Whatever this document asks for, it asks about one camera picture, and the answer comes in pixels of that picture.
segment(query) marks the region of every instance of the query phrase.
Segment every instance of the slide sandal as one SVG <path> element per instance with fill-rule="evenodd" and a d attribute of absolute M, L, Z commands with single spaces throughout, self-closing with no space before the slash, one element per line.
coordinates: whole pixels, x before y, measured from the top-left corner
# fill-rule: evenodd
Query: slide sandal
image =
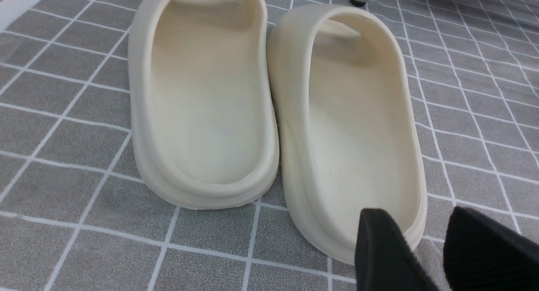
<path fill-rule="evenodd" d="M 382 209 L 361 211 L 355 264 L 358 291 L 438 291 Z"/>
<path fill-rule="evenodd" d="M 191 209 L 254 201 L 279 165 L 264 0 L 143 0 L 129 35 L 135 162 Z"/>
<path fill-rule="evenodd" d="M 454 291 L 539 290 L 539 245 L 457 206 L 447 226 L 443 270 Z"/>
<path fill-rule="evenodd" d="M 268 40 L 290 215 L 323 253 L 354 263 L 360 211 L 382 208 L 410 248 L 426 185 L 402 53 L 371 13 L 304 5 Z"/>

